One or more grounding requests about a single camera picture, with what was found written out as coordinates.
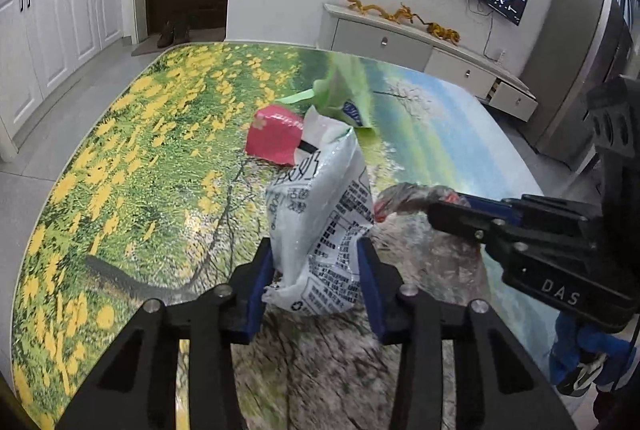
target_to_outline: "screw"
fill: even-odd
[[[471,302],[471,310],[478,314],[485,314],[489,312],[489,304],[484,300],[473,300]]]
[[[234,289],[229,284],[218,284],[213,288],[213,294],[218,298],[226,298],[234,293]]]
[[[160,310],[160,307],[162,306],[162,302],[159,300],[156,300],[155,298],[151,298],[150,300],[147,300],[143,305],[142,308],[149,314],[151,313],[155,313],[158,312]]]
[[[400,294],[402,296],[416,296],[418,294],[418,286],[415,284],[402,284],[400,286]]]

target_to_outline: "green plastic bag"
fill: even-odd
[[[371,128],[371,94],[362,62],[333,52],[324,79],[309,90],[276,100],[283,104],[315,105],[319,113],[354,127]]]

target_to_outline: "plastic bag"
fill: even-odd
[[[314,115],[316,126],[327,119]],[[315,153],[267,188],[271,248],[282,276],[262,300],[302,315],[344,312],[360,297],[356,243],[372,226],[372,200],[355,132],[343,126],[337,139],[321,139]]]
[[[277,100],[283,104],[313,104],[319,113],[354,127],[372,127],[367,76],[355,56],[332,52],[329,72],[309,90]]]

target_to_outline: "drawer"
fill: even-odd
[[[422,72],[433,47],[396,32],[338,20],[331,50],[387,61]]]
[[[473,95],[482,98],[486,97],[495,81],[493,74],[437,48],[433,49],[425,72],[466,88]]]
[[[489,97],[489,105],[507,114],[528,121],[538,102],[503,81],[497,81],[495,92]]]

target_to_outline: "floor tile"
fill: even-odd
[[[22,256],[52,186],[52,181],[0,173],[0,351],[6,356],[11,355],[11,315]]]
[[[67,92],[22,146],[29,153],[22,175],[55,181],[84,136],[156,55],[107,57]]]

